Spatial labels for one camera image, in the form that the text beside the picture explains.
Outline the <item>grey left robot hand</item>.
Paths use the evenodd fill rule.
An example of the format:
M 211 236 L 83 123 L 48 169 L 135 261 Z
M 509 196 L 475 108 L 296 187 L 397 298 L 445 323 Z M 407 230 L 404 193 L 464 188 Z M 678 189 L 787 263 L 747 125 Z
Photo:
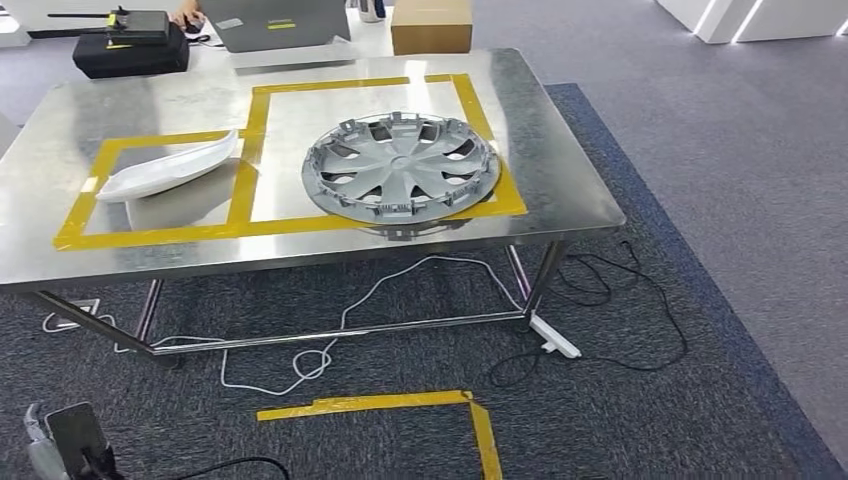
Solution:
M 69 476 L 56 443 L 41 423 L 40 407 L 40 402 L 30 404 L 23 417 L 24 427 L 30 439 L 27 445 L 28 458 L 40 479 L 67 480 Z

